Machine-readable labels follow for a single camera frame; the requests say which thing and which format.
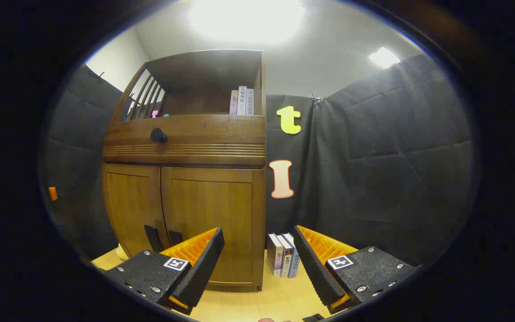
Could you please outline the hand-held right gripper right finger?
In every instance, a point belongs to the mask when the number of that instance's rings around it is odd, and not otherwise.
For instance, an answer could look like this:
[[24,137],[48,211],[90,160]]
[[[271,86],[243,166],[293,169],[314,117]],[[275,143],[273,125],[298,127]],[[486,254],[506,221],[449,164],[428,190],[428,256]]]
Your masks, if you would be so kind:
[[293,237],[313,289],[331,314],[386,295],[418,269],[376,246],[356,249],[301,225]]

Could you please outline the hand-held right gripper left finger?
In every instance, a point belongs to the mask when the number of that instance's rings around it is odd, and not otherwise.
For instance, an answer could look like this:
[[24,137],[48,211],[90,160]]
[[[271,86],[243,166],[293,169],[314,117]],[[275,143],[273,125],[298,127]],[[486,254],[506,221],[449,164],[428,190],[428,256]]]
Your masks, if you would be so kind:
[[164,251],[143,250],[106,270],[106,277],[141,298],[190,315],[224,245],[223,231],[216,227]]

